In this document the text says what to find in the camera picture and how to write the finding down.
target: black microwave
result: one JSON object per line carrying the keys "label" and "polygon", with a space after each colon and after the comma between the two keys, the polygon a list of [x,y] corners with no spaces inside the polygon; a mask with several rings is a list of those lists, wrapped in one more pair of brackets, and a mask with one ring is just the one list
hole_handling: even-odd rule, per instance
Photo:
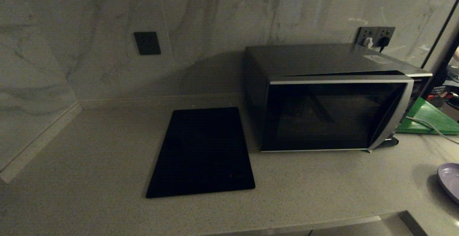
{"label": "black microwave", "polygon": [[261,151],[371,151],[432,74],[346,43],[247,47],[243,76]]}

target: baseboard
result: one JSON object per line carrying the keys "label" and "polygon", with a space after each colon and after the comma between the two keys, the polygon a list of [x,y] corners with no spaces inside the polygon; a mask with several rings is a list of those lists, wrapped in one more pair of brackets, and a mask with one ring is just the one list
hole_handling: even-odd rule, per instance
{"label": "baseboard", "polygon": [[159,97],[143,97],[143,98],[124,98],[124,99],[108,99],[108,100],[81,100],[79,104],[83,110],[133,110],[148,108],[158,104],[170,104],[177,100],[196,98],[231,98],[241,97],[242,93],[226,93],[226,94],[200,94],[200,95],[177,95],[177,96],[159,96]]}
{"label": "baseboard", "polygon": [[0,179],[9,183],[80,112],[82,107],[78,102],[70,106],[3,168]]}

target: induction cooktop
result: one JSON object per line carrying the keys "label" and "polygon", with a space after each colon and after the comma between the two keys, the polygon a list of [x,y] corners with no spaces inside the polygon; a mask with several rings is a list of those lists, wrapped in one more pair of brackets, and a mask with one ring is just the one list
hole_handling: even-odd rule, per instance
{"label": "induction cooktop", "polygon": [[173,112],[147,198],[254,188],[238,108]]}

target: purple plate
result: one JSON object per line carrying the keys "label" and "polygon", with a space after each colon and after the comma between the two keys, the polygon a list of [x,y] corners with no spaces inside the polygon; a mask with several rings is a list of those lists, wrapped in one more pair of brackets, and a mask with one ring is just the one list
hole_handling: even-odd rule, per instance
{"label": "purple plate", "polygon": [[442,164],[438,167],[438,177],[443,190],[459,204],[459,164]]}

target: sticker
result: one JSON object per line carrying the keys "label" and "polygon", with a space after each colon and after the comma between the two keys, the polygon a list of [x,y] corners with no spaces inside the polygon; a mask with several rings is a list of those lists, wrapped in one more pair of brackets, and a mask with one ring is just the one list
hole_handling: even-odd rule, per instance
{"label": "sticker", "polygon": [[394,61],[388,60],[387,58],[383,58],[382,56],[378,55],[363,55],[363,57],[379,64],[395,64]]}

